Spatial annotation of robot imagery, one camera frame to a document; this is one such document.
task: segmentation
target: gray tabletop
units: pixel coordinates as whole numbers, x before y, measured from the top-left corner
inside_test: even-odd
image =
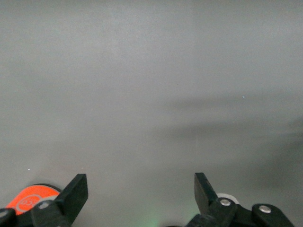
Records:
[[[194,173],[303,224],[301,1],[2,1],[0,204],[86,173],[74,226],[185,225]]]

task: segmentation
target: orange lid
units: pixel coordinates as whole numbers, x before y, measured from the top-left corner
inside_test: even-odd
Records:
[[[38,202],[54,200],[60,192],[50,186],[35,184],[23,189],[7,206],[13,208],[16,214],[22,214],[32,209]]]

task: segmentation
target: silver screw head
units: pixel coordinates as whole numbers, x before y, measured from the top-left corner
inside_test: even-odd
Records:
[[[8,213],[9,213],[8,210],[1,211],[0,212],[0,218],[6,216]]]
[[[271,213],[271,209],[268,206],[262,205],[259,207],[259,210],[262,211],[263,213]]]
[[[221,203],[223,206],[226,206],[226,207],[228,207],[228,206],[231,205],[231,202],[230,202],[229,200],[227,200],[227,199],[221,199],[221,200],[220,200],[220,203]]]
[[[42,210],[44,208],[47,208],[48,205],[49,205],[48,202],[45,201],[45,202],[42,202],[41,205],[38,206],[38,208]]]

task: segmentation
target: orange circular object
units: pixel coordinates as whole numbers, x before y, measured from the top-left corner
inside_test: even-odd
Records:
[[[35,184],[23,189],[7,206],[13,208],[16,214],[22,214],[32,209],[38,202],[54,200],[60,192],[47,185]]]

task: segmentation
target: bolt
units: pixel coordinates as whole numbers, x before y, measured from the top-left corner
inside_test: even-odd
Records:
[[[47,208],[48,207],[48,202],[43,202],[43,203],[41,203],[41,205],[39,205],[39,209],[44,209],[44,208]]]
[[[222,199],[220,200],[220,203],[223,205],[223,206],[226,206],[228,207],[229,205],[231,205],[231,202],[227,199]]]
[[[269,214],[271,212],[271,209],[264,205],[260,206],[259,210],[262,211],[263,213],[267,213],[267,214]]]
[[[1,212],[0,212],[0,218],[6,216],[8,213],[9,213],[8,210],[1,211]]]

